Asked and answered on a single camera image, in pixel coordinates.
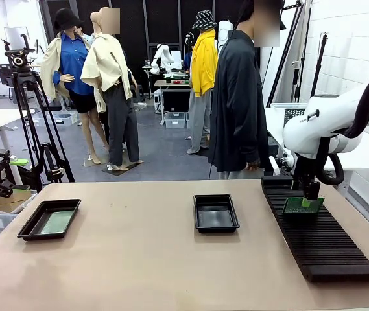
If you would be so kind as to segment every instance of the black plastic tray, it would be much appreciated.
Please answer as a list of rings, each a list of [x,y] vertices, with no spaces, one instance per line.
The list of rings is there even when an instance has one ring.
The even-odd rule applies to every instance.
[[[304,278],[369,282],[369,260],[324,205],[314,218],[284,215],[286,199],[304,195],[291,184],[291,177],[262,177],[263,193]]]
[[[21,228],[17,237],[23,238],[24,241],[63,238],[78,211],[79,204],[79,199],[42,201],[23,228]],[[48,221],[51,220],[53,215],[58,217],[55,213],[62,212],[69,213],[62,215],[60,220],[56,218],[54,221],[56,227],[52,228]]]
[[[200,233],[235,232],[240,227],[229,194],[195,196],[195,227]]]

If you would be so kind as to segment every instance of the black shorts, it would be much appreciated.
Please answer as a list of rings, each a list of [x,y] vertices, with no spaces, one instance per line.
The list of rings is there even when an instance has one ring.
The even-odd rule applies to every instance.
[[[93,94],[80,95],[68,89],[70,99],[76,107],[78,113],[87,113],[96,107],[95,97]]]

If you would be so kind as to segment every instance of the gray pants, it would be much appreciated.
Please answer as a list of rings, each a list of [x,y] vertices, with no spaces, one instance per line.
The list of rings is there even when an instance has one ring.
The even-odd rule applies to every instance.
[[[210,134],[211,89],[202,96],[196,97],[190,90],[189,118],[191,130],[191,153],[197,153],[201,147],[207,148],[207,137]]]
[[[138,123],[132,99],[125,99],[122,84],[104,92],[109,123],[109,162],[122,165],[122,143],[125,140],[131,162],[139,160]]]
[[[249,172],[247,170],[240,170],[238,172],[220,172],[219,179],[220,180],[229,180],[229,179],[259,179],[263,176],[263,169],[255,170],[253,172]]]

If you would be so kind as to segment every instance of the green mat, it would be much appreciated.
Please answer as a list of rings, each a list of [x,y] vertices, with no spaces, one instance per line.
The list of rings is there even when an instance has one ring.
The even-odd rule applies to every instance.
[[[283,208],[283,214],[318,213],[324,198],[309,201],[305,198],[287,198]]]
[[[25,165],[27,165],[27,163],[29,163],[29,160],[26,160],[26,159],[16,159],[16,160],[10,161],[10,165],[18,165],[21,167],[24,167]]]
[[[53,212],[41,233],[61,233],[65,231],[74,211]]]

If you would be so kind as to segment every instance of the black curtain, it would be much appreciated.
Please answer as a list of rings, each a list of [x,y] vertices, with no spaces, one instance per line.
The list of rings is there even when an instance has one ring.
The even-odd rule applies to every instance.
[[[147,0],[149,43],[178,42],[177,3],[175,0]]]
[[[181,12],[182,12],[182,44],[185,41],[185,35],[188,32],[192,32],[197,40],[199,30],[193,30],[193,24],[196,21],[197,12],[203,10],[212,10],[212,0],[182,0],[181,1]]]
[[[117,34],[116,38],[125,51],[127,65],[138,84],[146,88],[147,76],[142,69],[144,60],[147,59],[143,2],[142,0],[112,0],[112,7],[121,10],[121,33]]]
[[[220,21],[228,20],[236,26],[237,19],[239,18],[239,8],[242,2],[243,0],[216,0],[216,22],[219,23]]]
[[[50,18],[52,21],[54,38],[56,37],[58,31],[54,28],[54,19],[56,17],[56,12],[61,8],[70,8],[69,0],[58,0],[58,1],[48,1],[47,6],[49,7]]]
[[[98,12],[101,8],[109,6],[109,2],[108,0],[78,0],[77,6],[79,18],[84,21],[83,33],[90,35],[93,32],[91,13]]]

